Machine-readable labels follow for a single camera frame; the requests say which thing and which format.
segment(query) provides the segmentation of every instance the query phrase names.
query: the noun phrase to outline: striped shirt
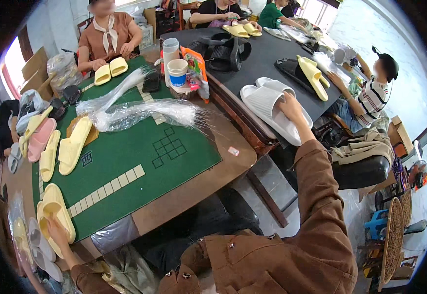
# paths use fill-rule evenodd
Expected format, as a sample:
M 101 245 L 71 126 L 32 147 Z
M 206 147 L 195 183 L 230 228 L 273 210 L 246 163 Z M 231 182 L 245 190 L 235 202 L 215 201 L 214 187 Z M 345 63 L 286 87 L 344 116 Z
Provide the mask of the striped shirt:
M 375 76 L 372 75 L 357 98 L 365 114 L 357 115 L 356 119 L 363 127 L 370 127 L 372 122 L 379 117 L 388 102 L 387 95 L 387 84 L 377 82 Z

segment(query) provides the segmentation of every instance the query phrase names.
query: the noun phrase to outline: brown shirt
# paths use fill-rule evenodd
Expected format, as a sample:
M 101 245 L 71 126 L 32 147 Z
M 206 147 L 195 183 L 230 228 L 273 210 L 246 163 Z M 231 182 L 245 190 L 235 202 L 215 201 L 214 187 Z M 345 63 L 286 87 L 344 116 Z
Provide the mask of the brown shirt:
M 109 53 L 103 46 L 104 32 L 98 31 L 94 22 L 92 22 L 82 33 L 80 37 L 80 47 L 86 46 L 89 49 L 89 60 L 104 59 L 109 61 L 112 58 L 120 55 L 120 48 L 124 43 L 130 42 L 133 36 L 128 31 L 128 25 L 133 18 L 127 12 L 114 12 L 114 26 L 117 31 L 117 48 L 114 50 L 109 42 Z
M 221 294 L 352 293 L 357 263 L 331 157 L 322 144 L 310 140 L 297 151 L 295 168 L 301 223 L 296 236 L 281 239 L 242 232 L 202 238 L 183 253 L 179 270 L 161 280 L 158 293 L 200 294 L 196 274 L 208 268 Z M 96 293 L 89 291 L 95 281 L 85 277 L 91 273 L 77 273 L 75 268 L 71 275 L 78 277 L 82 292 Z M 100 289 L 97 293 L 113 293 Z

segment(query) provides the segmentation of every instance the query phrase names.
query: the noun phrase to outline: blue stool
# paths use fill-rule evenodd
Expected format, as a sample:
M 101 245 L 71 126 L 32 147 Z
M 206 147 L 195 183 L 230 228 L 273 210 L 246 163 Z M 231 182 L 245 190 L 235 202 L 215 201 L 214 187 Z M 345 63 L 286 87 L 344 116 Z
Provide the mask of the blue stool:
M 372 219 L 365 223 L 365 228 L 370 230 L 371 238 L 380 240 L 380 231 L 387 227 L 388 209 L 378 210 L 373 213 Z

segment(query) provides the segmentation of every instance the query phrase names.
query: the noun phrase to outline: green table mat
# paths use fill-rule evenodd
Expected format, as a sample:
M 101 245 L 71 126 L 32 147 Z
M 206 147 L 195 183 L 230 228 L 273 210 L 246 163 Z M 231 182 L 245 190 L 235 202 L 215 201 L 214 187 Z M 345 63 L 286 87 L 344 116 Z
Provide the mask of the green table mat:
M 104 85 L 89 88 L 82 93 L 80 100 L 94 99 L 108 93 L 129 73 L 146 64 L 141 56 L 129 60 L 127 72 Z M 83 81 L 80 88 L 83 89 L 93 81 Z M 172 95 L 167 87 L 161 85 L 160 91 L 152 93 L 152 97 L 163 99 L 172 98 Z M 120 97 L 116 104 L 141 100 L 140 92 L 134 87 Z M 57 124 L 57 129 L 62 133 L 61 139 L 66 138 L 66 129 L 75 117 L 75 106 L 70 106 Z M 66 207 L 72 211 L 77 206 L 85 206 L 83 201 L 86 198 L 87 205 L 93 202 L 93 205 L 71 219 L 76 229 L 75 241 L 131 214 L 219 163 L 222 157 L 213 144 L 197 130 L 167 123 L 156 125 L 153 118 L 149 117 L 124 131 L 99 133 L 99 138 L 83 148 L 80 161 L 67 176 L 58 172 L 56 163 L 49 183 L 60 187 Z M 133 180 L 133 168 L 139 165 L 145 175 Z M 37 207 L 40 191 L 45 190 L 47 185 L 39 178 L 38 162 L 33 164 L 32 180 L 34 206 Z M 94 197 L 103 194 L 102 190 L 106 197 L 102 195 L 94 203 Z M 113 193 L 107 195 L 106 191 L 111 190 Z

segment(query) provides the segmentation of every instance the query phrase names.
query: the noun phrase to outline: floor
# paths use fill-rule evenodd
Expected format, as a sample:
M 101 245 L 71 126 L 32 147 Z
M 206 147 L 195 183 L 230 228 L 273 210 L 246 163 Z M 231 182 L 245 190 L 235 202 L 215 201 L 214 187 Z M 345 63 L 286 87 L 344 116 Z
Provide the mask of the floor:
M 356 18 L 358 11 L 361 17 Z M 338 16 L 328 33 L 334 40 L 355 48 L 371 67 L 378 58 L 371 50 L 376 46 L 381 52 L 392 55 L 399 63 L 397 81 L 393 82 L 390 101 L 385 109 L 389 117 L 398 115 L 412 140 L 427 127 L 427 66 L 419 61 L 418 55 L 407 44 L 401 34 L 377 11 L 363 0 L 346 0 L 339 8 Z M 423 148 L 423 160 L 427 162 L 427 145 Z M 248 179 L 243 177 L 233 183 L 260 219 L 260 227 L 265 235 L 278 233 L 281 237 L 295 235 L 299 230 L 299 211 L 297 201 L 292 201 L 297 193 L 287 183 L 269 156 L 261 158 L 252 168 L 271 197 L 287 216 L 289 225 L 281 228 L 269 213 L 266 206 L 253 190 Z M 340 191 L 344 199 L 344 217 L 348 235 L 354 252 L 360 261 L 357 246 L 364 242 L 363 225 L 375 210 L 374 195 L 368 195 L 361 203 L 357 190 Z M 427 184 L 413 191 L 413 211 L 411 223 L 427 220 Z M 405 236 L 403 249 L 405 256 L 419 255 L 419 263 L 427 248 L 427 228 L 422 233 Z M 404 285 L 408 281 L 391 281 L 387 286 Z M 364 293 L 367 287 L 365 278 L 359 276 L 354 293 Z

